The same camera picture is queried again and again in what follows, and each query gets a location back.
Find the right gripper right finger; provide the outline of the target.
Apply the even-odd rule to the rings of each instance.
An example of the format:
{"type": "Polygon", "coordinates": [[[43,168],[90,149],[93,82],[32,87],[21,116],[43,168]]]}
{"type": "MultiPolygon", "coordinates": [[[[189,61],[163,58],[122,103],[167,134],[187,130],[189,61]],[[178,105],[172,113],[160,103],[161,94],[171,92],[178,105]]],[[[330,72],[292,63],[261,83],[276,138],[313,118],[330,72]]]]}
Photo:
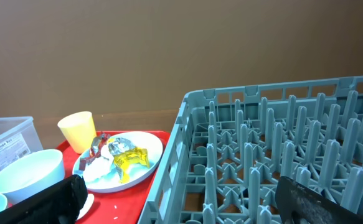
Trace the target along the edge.
{"type": "Polygon", "coordinates": [[[282,223],[363,223],[363,189],[360,181],[334,181],[330,189],[306,187],[282,176],[275,200],[282,223]]]}

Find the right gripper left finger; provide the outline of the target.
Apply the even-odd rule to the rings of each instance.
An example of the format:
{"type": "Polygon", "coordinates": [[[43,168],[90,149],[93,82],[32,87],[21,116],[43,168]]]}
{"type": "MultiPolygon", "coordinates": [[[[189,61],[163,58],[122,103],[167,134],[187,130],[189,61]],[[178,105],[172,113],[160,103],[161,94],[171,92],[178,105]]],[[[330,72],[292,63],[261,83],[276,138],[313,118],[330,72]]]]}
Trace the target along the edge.
{"type": "Polygon", "coordinates": [[[0,224],[74,224],[87,195],[84,178],[71,175],[0,212],[0,224]]]}

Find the red snack wrapper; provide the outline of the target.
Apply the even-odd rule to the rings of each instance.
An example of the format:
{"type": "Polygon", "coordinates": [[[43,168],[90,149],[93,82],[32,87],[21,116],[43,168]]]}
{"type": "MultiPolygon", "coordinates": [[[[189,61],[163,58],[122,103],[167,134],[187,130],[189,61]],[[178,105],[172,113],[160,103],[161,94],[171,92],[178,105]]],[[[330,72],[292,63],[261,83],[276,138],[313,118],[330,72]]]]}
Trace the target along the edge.
{"type": "Polygon", "coordinates": [[[81,158],[79,161],[79,170],[84,171],[87,165],[90,165],[96,158],[101,156],[101,148],[106,144],[107,140],[111,137],[110,134],[101,133],[99,136],[93,138],[90,146],[89,156],[81,158]]]}

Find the white tissue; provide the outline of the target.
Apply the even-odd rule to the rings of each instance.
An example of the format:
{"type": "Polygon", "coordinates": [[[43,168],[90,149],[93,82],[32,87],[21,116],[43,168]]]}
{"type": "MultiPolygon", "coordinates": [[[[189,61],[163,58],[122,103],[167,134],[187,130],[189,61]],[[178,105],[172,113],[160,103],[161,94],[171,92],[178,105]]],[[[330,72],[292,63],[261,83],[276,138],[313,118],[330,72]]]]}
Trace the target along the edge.
{"type": "Polygon", "coordinates": [[[112,170],[111,166],[113,160],[114,157],[109,151],[108,145],[104,145],[101,149],[101,156],[94,159],[93,162],[90,165],[87,165],[83,171],[83,178],[85,179],[85,182],[93,182],[96,179],[109,174],[112,170]]]}

